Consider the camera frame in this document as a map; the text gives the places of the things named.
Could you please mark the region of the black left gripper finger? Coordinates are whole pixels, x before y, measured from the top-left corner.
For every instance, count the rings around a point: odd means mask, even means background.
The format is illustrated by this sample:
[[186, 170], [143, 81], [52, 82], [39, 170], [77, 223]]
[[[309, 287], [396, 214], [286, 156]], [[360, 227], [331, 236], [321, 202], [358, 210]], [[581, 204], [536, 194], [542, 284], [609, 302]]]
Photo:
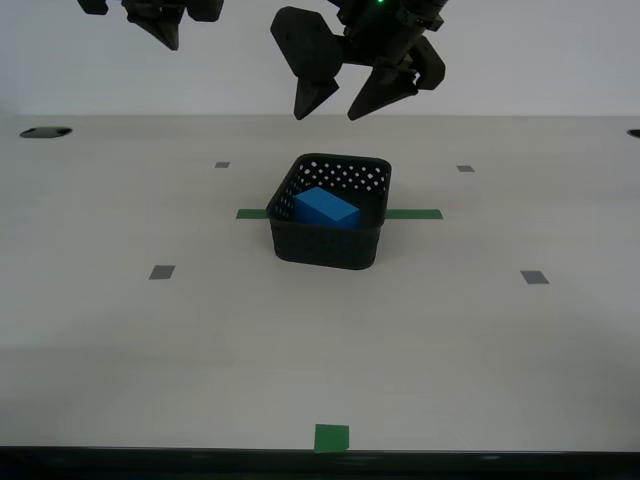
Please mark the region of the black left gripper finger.
[[[127, 20], [130, 23], [156, 38], [155, 25], [160, 16], [161, 2], [160, 0], [122, 0], [121, 6], [126, 10]], [[109, 11], [108, 2], [105, 0], [78, 0], [78, 4], [88, 15], [104, 16]]]
[[179, 48], [179, 25], [184, 14], [196, 22], [216, 22], [223, 0], [162, 1], [156, 22], [156, 38], [169, 49]]

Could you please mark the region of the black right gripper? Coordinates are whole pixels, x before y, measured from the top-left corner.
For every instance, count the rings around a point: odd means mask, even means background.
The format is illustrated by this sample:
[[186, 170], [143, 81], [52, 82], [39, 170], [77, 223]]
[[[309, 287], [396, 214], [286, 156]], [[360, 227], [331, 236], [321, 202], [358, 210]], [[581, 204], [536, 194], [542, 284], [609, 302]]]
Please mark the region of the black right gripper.
[[445, 63], [423, 35], [443, 25], [445, 0], [341, 0], [332, 4], [344, 25], [342, 36], [334, 36], [320, 13], [292, 6], [279, 9], [270, 27], [297, 78], [293, 110], [297, 120], [310, 115], [338, 90], [335, 77], [343, 55], [346, 63], [373, 66], [347, 113], [350, 120], [422, 90], [435, 90], [442, 83]]

